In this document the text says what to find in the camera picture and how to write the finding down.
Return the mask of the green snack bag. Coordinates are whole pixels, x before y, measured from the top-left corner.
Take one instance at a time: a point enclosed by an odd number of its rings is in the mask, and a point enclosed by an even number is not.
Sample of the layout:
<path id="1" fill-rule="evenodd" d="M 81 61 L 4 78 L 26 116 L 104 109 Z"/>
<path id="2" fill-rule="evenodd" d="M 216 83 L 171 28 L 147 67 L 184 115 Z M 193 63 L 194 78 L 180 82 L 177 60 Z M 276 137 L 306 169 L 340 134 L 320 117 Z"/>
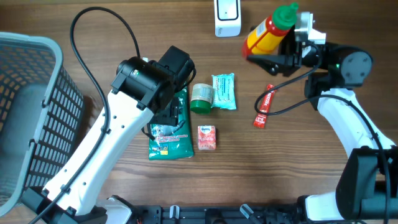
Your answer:
<path id="1" fill-rule="evenodd" d="M 188 110 L 188 89 L 184 88 L 175 96 L 179 98 L 181 107 L 178 125 L 149 125 L 150 133 L 154 137 L 149 141 L 150 160 L 173 160 L 194 155 Z"/>

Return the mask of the red chili sauce bottle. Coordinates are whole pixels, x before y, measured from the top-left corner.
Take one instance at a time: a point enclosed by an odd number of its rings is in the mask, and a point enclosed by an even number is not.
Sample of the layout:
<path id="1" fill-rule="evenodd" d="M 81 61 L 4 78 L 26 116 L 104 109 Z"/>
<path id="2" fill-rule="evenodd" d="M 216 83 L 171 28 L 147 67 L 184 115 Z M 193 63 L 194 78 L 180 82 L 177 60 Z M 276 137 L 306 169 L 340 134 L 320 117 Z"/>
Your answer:
<path id="1" fill-rule="evenodd" d="M 243 57 L 273 53 L 295 25 L 298 9 L 299 4 L 296 2 L 279 6 L 272 15 L 264 19 L 246 37 L 242 47 Z"/>

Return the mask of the green lid white jar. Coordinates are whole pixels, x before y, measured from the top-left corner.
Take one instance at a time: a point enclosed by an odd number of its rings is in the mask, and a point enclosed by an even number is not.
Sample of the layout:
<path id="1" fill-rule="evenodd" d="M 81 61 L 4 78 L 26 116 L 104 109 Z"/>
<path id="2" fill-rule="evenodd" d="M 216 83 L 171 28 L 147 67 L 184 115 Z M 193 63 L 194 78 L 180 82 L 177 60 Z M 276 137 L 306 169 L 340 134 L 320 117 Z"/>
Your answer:
<path id="1" fill-rule="evenodd" d="M 190 110 L 196 114 L 211 112 L 213 87 L 204 83 L 194 84 L 190 101 Z"/>

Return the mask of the light teal tissue pack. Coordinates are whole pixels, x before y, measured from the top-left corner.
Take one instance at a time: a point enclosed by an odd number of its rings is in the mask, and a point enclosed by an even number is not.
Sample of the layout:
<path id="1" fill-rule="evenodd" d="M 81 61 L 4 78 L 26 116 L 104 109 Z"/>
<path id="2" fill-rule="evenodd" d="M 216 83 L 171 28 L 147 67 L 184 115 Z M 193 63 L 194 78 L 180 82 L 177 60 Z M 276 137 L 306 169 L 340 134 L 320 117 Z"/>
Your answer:
<path id="1" fill-rule="evenodd" d="M 213 81 L 213 102 L 212 108 L 226 110 L 236 109 L 234 94 L 234 73 L 212 75 Z"/>

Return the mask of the red coffee stick sachet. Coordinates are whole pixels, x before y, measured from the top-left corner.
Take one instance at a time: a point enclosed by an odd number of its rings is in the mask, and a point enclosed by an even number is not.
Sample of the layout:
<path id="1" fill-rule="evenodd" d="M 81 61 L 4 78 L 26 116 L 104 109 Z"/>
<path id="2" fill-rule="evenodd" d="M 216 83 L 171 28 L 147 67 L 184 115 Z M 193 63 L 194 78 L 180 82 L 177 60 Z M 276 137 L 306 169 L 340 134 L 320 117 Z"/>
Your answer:
<path id="1" fill-rule="evenodd" d="M 264 113 L 269 112 L 274 95 L 275 95 L 275 90 L 271 91 L 264 97 L 262 104 L 260 106 L 261 112 L 264 112 Z M 254 120 L 253 125 L 254 125 L 254 127 L 257 127 L 257 128 L 265 128 L 266 121 L 267 121 L 267 115 L 258 113 Z"/>

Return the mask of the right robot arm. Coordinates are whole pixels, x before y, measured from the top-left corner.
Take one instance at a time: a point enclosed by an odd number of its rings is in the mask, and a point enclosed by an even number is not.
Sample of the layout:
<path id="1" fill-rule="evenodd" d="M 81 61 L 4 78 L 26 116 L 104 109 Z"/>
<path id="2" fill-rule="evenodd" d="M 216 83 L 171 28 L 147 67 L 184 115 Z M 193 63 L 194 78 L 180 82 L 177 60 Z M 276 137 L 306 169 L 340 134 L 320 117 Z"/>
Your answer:
<path id="1" fill-rule="evenodd" d="M 286 35 L 278 55 L 243 56 L 271 75 L 285 76 L 308 67 L 303 77 L 305 101 L 331 125 L 348 161 L 336 189 L 303 199 L 307 222 L 384 220 L 397 218 L 397 146 L 359 105 L 354 88 L 369 75 L 373 58 L 362 49 L 330 42 L 318 44 Z"/>

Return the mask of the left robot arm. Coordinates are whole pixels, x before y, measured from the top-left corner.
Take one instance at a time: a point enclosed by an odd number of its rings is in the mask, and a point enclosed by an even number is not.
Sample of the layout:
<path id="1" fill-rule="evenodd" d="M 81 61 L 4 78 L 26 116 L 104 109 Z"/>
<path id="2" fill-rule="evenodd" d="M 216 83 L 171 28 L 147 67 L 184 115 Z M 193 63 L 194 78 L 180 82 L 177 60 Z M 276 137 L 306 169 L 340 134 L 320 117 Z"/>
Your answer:
<path id="1" fill-rule="evenodd" d="M 132 57 L 119 64 L 108 104 L 68 162 L 22 203 L 46 223 L 134 223 L 134 207 L 113 195 L 98 199 L 110 171 L 134 136 L 183 88 L 194 69 L 189 54 L 171 46 L 157 62 Z"/>

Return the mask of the white barcode scanner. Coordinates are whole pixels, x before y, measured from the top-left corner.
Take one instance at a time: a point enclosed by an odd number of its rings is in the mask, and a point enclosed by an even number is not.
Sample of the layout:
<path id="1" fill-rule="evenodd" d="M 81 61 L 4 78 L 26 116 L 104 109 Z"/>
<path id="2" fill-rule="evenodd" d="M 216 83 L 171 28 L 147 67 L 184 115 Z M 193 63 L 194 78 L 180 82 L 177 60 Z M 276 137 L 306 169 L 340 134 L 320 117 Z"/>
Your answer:
<path id="1" fill-rule="evenodd" d="M 236 37 L 240 34 L 241 1 L 214 0 L 215 35 L 217 37 Z"/>

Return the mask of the grey plastic mesh basket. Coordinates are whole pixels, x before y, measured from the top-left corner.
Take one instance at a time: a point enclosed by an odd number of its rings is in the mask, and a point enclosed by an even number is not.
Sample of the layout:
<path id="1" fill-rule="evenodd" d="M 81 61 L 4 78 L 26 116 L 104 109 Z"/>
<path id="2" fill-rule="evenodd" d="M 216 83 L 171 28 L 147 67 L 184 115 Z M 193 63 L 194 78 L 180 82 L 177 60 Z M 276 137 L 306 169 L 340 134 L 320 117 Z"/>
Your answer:
<path id="1" fill-rule="evenodd" d="M 1 33 L 1 215 L 67 163 L 84 109 L 54 40 Z"/>

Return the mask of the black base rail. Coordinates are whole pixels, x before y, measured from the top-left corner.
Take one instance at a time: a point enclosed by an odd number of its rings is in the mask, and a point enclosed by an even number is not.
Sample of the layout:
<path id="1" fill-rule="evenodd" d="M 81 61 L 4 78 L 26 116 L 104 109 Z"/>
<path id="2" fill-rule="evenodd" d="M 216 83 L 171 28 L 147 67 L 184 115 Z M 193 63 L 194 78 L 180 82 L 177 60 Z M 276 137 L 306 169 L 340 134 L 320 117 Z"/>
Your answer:
<path id="1" fill-rule="evenodd" d="M 263 223 L 289 224 L 303 223 L 301 208 L 296 204 L 252 206 L 243 204 L 237 207 L 185 207 L 172 205 L 136 206 L 132 209 L 128 223 L 155 224 L 214 224 L 214 223 Z"/>

